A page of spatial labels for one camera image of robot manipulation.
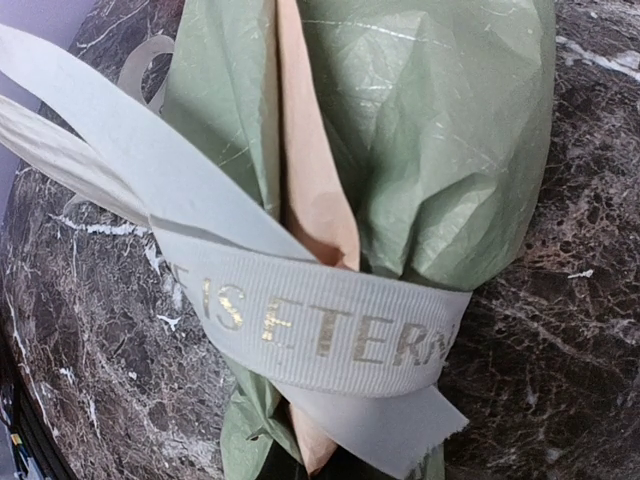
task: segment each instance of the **gift wrap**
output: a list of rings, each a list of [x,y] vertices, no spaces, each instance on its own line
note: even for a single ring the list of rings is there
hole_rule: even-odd
[[[0,97],[0,141],[152,229],[238,380],[226,478],[257,479],[274,445],[301,461],[286,399],[361,462],[358,478],[442,479],[441,444],[466,419],[437,380],[471,291],[515,257],[542,178],[553,2],[298,3],[361,272],[318,263],[280,224],[295,127],[282,5],[187,0],[161,110],[0,26],[0,71],[81,137]]]

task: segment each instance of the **dark marble countertop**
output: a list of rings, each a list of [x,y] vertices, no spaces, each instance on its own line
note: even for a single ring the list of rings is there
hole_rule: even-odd
[[[441,380],[471,420],[447,442],[453,480],[640,479],[640,11],[556,6],[540,203]],[[115,81],[180,13],[101,0],[72,52]],[[230,373],[152,237],[71,197],[23,166],[2,238],[3,329],[46,423],[83,479],[222,479]]]

